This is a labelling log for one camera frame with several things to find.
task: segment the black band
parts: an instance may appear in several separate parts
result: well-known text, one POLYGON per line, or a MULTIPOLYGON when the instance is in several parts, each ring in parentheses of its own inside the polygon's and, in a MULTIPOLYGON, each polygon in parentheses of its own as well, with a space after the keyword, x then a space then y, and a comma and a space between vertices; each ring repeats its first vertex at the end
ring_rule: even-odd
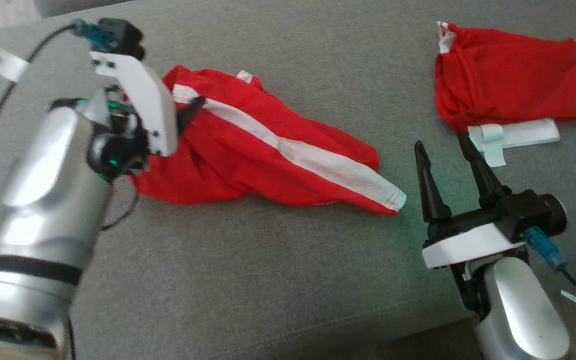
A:
POLYGON ((37 276, 77 287, 82 278, 82 271, 74 266, 30 257, 0 255, 0 271, 37 276))

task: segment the white stripe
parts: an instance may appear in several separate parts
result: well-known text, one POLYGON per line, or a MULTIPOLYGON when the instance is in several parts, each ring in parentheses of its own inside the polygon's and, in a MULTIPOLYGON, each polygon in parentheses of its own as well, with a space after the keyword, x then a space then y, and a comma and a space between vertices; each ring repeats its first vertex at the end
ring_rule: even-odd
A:
MULTIPOLYGON (((195 89, 180 84, 174 85, 173 95, 174 101, 183 104, 199 96, 195 89)), ((295 166, 311 171, 389 210, 398 212, 406 203, 406 194, 364 164, 303 141, 277 136, 246 112, 222 102, 207 98, 203 109, 275 148, 295 166)))

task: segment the gray couch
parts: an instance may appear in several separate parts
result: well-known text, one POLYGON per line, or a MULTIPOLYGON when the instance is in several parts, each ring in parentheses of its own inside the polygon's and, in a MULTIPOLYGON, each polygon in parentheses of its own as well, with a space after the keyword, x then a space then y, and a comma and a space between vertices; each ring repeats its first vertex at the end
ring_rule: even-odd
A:
MULTIPOLYGON (((146 62, 236 75, 245 69, 291 109, 366 141, 408 195, 396 218, 332 204, 292 208, 256 196, 182 206, 143 199, 98 240, 73 305, 81 359, 323 358, 469 316, 449 271, 426 269, 413 146, 424 141, 444 200, 477 207, 469 166, 434 105, 437 21, 576 40, 566 0, 149 0, 0 31, 25 57, 75 16, 124 18, 145 34, 146 62)), ((28 71, 0 119, 0 193, 57 96, 87 97, 94 75, 81 39, 64 36, 28 71)), ((0 78, 0 95, 6 81, 0 78)), ((559 143, 506 151, 496 169, 515 191, 560 198, 557 244, 576 275, 576 121, 559 143)), ((114 217, 131 200, 119 182, 114 217)), ((546 289, 568 285, 537 256, 546 289)))

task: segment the blue connector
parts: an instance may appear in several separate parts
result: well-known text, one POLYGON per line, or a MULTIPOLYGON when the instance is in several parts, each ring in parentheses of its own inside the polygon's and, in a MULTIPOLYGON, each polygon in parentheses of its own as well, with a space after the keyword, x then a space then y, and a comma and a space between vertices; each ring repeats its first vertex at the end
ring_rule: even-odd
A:
POLYGON ((539 227, 531 227, 523 234, 526 244, 533 250, 537 251, 541 257, 546 260, 554 272, 560 272, 566 269, 568 261, 560 255, 560 249, 553 244, 550 237, 539 227))
POLYGON ((72 25, 74 26, 72 34, 76 37, 87 39, 94 48, 110 52, 117 47, 115 36, 100 29, 93 23, 86 23, 84 20, 77 18, 72 22, 72 25))

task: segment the folded red cloth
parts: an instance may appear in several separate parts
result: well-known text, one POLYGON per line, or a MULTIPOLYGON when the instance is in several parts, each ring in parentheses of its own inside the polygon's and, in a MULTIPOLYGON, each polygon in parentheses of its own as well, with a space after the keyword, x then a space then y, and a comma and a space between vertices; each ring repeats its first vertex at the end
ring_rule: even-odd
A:
POLYGON ((576 119, 576 43, 439 23, 436 107, 457 132, 576 119))
POLYGON ((206 103, 170 157, 151 156, 140 192, 196 204, 259 194, 295 207, 345 201, 396 215, 406 195, 380 176, 371 146, 301 117, 264 91, 258 78, 177 66, 163 77, 178 107, 206 103))

